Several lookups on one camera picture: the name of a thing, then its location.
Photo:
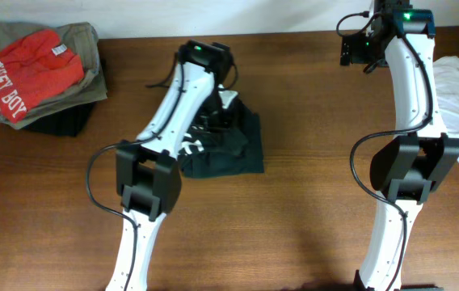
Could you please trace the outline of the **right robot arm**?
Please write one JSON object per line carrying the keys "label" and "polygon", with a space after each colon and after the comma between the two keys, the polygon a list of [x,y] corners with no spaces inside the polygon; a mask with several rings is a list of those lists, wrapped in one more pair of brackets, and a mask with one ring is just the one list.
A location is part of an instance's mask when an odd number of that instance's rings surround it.
{"label": "right robot arm", "polygon": [[449,136],[436,96],[433,13],[408,1],[374,0],[361,16],[368,20],[364,27],[341,35],[340,63],[363,64],[366,74],[378,67],[390,70],[396,125],[362,137],[351,149],[354,163],[364,142],[393,138],[373,156],[369,185],[351,169],[357,184],[377,201],[368,252],[352,288],[394,291],[402,289],[402,263],[415,219],[458,160],[459,139]]}

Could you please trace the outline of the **dark green Nike t-shirt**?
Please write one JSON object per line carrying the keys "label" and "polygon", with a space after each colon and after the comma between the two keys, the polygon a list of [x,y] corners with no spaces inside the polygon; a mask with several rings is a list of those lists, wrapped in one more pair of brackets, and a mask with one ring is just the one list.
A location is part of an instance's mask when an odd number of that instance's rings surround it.
{"label": "dark green Nike t-shirt", "polygon": [[228,175],[263,174],[263,145],[259,115],[240,99],[226,111],[232,125],[205,129],[194,124],[185,133],[178,155],[183,176],[208,179]]}

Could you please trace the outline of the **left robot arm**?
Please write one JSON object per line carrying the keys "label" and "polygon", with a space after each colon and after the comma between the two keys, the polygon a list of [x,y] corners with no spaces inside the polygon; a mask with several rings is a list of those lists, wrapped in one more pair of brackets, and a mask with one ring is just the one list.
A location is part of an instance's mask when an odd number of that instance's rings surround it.
{"label": "left robot arm", "polygon": [[147,288],[159,228],[181,192],[178,158],[183,139],[193,125],[202,133],[220,133],[233,125],[228,106],[238,94],[223,82],[236,69],[228,46],[189,40],[157,84],[167,92],[154,117],[135,141],[114,145],[123,231],[107,289]]}

